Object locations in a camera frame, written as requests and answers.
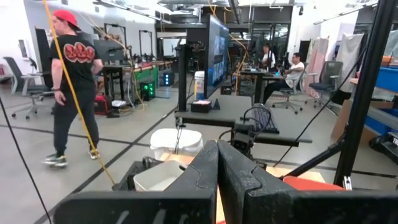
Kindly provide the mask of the black office desk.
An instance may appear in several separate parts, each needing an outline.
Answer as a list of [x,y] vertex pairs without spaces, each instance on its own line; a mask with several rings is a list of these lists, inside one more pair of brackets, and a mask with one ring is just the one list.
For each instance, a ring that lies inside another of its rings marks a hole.
[[255,103],[261,103],[262,102],[262,94],[263,94],[263,81],[266,80],[268,81],[277,81],[284,79],[282,75],[279,75],[277,73],[272,73],[272,72],[252,72],[252,71],[242,71],[239,72],[238,77],[245,77],[245,76],[251,76],[255,78],[255,91],[254,91],[254,102]]

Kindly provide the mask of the red tool case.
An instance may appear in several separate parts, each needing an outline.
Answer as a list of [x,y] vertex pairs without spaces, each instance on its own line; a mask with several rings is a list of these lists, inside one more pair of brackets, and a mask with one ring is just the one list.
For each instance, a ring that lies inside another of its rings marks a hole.
[[97,115],[108,115],[111,112],[112,103],[106,95],[96,95],[94,112]]

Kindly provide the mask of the white trash bin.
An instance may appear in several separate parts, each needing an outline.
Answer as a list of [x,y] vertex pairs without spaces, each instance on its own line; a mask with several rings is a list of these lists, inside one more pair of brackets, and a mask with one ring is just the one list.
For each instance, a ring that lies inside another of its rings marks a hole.
[[150,137],[150,149],[158,160],[163,153],[195,156],[203,149],[203,138],[189,129],[158,129]]

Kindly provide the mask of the green skirted table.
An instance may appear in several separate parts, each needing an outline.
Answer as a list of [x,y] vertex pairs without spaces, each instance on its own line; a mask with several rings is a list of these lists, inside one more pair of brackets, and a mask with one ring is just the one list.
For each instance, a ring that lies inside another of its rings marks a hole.
[[134,74],[137,81],[152,80],[157,83],[159,68],[156,65],[149,65],[142,68],[135,68]]

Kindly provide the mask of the grey office chair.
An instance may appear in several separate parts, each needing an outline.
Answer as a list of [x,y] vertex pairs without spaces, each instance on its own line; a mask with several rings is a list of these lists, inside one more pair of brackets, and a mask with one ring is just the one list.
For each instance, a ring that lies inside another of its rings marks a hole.
[[12,72],[12,94],[20,92],[31,100],[30,106],[15,110],[11,117],[16,118],[17,113],[26,111],[25,119],[30,120],[32,114],[37,114],[40,108],[46,107],[37,101],[54,96],[50,72],[23,74],[12,57],[4,57],[4,60]]
[[290,100],[291,96],[297,96],[302,93],[303,90],[303,77],[306,76],[306,68],[308,63],[304,62],[304,70],[301,71],[301,74],[298,78],[293,79],[293,88],[282,88],[280,92],[282,93],[282,96],[285,98],[285,101],[280,101],[272,104],[273,108],[279,107],[279,108],[285,108],[285,109],[292,109],[295,114],[298,114],[299,111],[302,111],[303,108],[302,106],[292,102]]
[[326,61],[322,66],[322,70],[319,74],[317,82],[315,82],[316,73],[309,74],[313,78],[313,83],[310,83],[309,87],[315,90],[315,92],[319,95],[317,99],[313,100],[314,108],[323,104],[323,95],[330,95],[336,91],[342,67],[343,62]]

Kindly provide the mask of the dark grey two-tier desk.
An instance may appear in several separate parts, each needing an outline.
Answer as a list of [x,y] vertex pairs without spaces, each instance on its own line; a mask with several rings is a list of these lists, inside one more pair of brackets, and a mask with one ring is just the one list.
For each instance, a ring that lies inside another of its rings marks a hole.
[[[244,112],[252,106],[251,98],[248,96],[220,95],[217,99],[220,110],[211,110],[209,113],[177,111],[175,117],[182,118],[184,123],[189,124],[232,128],[235,121],[243,117]],[[280,108],[271,108],[270,111],[279,134],[261,133],[255,139],[256,143],[297,147],[301,142],[313,142],[309,132],[303,132],[305,122],[294,112]]]

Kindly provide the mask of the white hanging cloth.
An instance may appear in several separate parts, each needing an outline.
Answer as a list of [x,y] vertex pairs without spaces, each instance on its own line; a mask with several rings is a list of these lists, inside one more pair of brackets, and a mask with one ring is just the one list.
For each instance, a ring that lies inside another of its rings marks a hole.
[[356,68],[350,73],[349,71],[356,67],[358,56],[361,52],[361,43],[364,34],[346,35],[343,34],[342,41],[340,43],[339,51],[336,56],[337,62],[342,62],[341,74],[338,78],[338,86],[340,86],[344,79],[349,75],[347,81],[341,86],[340,90],[345,93],[352,92],[352,84],[349,82],[350,78],[356,75]]

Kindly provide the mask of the green-lit computer tower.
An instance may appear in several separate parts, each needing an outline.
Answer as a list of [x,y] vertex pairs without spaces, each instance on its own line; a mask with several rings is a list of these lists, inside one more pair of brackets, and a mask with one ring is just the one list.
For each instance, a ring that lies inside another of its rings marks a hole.
[[144,101],[155,98],[155,81],[140,82],[140,94]]

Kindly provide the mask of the black workbench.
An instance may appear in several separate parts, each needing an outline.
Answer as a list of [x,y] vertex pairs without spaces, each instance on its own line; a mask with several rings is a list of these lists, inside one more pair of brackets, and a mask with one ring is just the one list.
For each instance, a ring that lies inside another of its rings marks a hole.
[[115,100],[114,81],[119,81],[120,98],[125,100],[124,97],[124,83],[123,83],[123,66],[122,65],[105,65],[102,69],[104,78],[104,92],[112,100]]

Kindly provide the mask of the blue storage bins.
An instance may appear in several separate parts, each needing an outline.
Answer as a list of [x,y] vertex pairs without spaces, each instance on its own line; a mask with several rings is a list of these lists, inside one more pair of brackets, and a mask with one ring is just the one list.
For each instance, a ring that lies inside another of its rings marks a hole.
[[[398,118],[398,66],[381,67],[373,91],[371,106]],[[390,124],[367,116],[365,125],[379,134],[397,132]]]

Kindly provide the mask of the clear plastic jug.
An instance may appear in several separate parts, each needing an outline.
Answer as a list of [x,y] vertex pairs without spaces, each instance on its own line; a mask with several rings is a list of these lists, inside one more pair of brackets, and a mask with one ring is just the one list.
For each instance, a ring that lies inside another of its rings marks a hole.
[[196,71],[195,72],[195,86],[194,86],[194,95],[196,100],[203,100],[205,98],[205,72],[204,71]]

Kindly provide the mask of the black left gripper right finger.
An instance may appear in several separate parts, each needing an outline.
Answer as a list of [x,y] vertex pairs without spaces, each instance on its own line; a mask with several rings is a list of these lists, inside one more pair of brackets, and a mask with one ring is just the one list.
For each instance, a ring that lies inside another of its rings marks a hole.
[[226,141],[217,145],[227,224],[398,224],[398,193],[297,190]]

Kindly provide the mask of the black monitor stand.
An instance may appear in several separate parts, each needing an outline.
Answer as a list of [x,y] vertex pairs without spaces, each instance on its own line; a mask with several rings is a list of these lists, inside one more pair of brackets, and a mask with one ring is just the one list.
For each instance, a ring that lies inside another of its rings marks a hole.
[[187,44],[179,45],[180,54],[178,58],[178,112],[187,111],[187,100],[192,93],[187,91],[187,69],[190,58],[191,47]]

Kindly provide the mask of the person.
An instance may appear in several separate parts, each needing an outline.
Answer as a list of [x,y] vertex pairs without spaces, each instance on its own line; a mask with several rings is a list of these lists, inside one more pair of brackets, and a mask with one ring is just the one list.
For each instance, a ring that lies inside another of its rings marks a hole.
[[261,61],[261,66],[263,69],[266,69],[268,72],[274,72],[275,71],[275,55],[274,53],[270,50],[270,47],[268,44],[263,46],[263,58]]
[[266,85],[263,95],[263,104],[266,104],[268,98],[273,94],[274,91],[280,91],[281,89],[293,89],[294,81],[298,80],[305,70],[305,65],[302,62],[302,54],[296,52],[292,56],[292,66],[284,71],[285,78],[280,81],[272,82]]
[[76,34],[80,28],[70,11],[63,9],[54,11],[53,26],[60,47],[60,50],[57,50],[55,43],[52,42],[49,56],[55,94],[53,144],[56,153],[47,156],[44,162],[50,166],[65,167],[68,132],[78,114],[72,90],[75,91],[93,142],[89,148],[90,157],[98,158],[96,147],[99,142],[99,131],[95,120],[95,75],[102,71],[103,63],[94,45]]

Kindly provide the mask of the brown cardboard box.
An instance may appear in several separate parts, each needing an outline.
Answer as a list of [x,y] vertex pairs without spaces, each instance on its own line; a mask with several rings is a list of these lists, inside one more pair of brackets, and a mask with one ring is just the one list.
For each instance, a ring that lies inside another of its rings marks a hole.
[[[349,114],[351,112],[351,106],[353,104],[352,100],[345,100],[343,102],[342,108],[338,114],[335,126],[331,134],[331,143],[337,142],[345,130],[345,126],[349,119]],[[379,109],[392,109],[392,102],[382,102],[382,101],[372,101],[370,104],[374,108]],[[363,133],[361,135],[360,144],[368,144],[372,138],[375,138],[379,133],[377,133],[372,128],[367,125],[364,126]]]

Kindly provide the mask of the black box with pink top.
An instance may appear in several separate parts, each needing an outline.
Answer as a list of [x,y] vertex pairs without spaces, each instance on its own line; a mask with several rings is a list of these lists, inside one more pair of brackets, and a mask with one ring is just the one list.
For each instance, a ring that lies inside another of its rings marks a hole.
[[212,108],[210,100],[196,100],[190,105],[190,111],[194,113],[208,113]]

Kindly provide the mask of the pink hanging cloth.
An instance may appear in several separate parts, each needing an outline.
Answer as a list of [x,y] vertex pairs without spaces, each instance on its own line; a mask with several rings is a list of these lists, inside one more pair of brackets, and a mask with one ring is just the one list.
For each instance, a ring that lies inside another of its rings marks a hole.
[[310,42],[310,47],[307,55],[306,76],[304,79],[304,90],[309,96],[318,97],[318,93],[309,84],[319,82],[320,72],[322,71],[325,62],[326,53],[328,50],[329,39],[317,38]]

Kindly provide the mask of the orange plastic tray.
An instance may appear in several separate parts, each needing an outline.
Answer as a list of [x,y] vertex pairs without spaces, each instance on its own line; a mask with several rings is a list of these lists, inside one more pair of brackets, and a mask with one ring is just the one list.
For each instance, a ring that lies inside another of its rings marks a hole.
[[292,176],[284,177],[283,182],[297,190],[345,190],[338,185],[318,182],[309,179],[301,179],[299,177]]

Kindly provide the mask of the large black monitor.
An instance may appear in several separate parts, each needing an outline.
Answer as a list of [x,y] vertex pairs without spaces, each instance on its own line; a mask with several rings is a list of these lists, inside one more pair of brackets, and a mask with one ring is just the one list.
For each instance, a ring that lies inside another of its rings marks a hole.
[[229,29],[209,15],[206,28],[204,97],[209,98],[228,75]]

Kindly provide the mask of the black keyboard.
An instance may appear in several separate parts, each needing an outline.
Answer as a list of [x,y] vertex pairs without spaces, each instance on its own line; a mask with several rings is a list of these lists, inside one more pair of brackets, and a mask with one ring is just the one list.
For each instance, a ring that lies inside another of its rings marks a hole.
[[279,134],[272,111],[262,104],[254,105],[250,110],[249,119],[254,121],[254,131],[257,133]]

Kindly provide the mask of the blue-lit computer tower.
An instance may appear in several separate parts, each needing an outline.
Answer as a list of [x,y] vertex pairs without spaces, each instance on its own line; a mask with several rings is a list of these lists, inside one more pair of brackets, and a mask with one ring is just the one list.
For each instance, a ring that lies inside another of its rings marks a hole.
[[174,84],[175,74],[174,72],[164,72],[159,75],[160,86],[172,86]]

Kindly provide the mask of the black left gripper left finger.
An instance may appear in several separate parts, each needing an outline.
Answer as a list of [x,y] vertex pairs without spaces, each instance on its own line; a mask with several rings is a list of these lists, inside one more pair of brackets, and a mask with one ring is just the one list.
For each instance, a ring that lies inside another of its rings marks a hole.
[[161,192],[80,192],[56,209],[53,224],[216,224],[218,145],[208,141]]

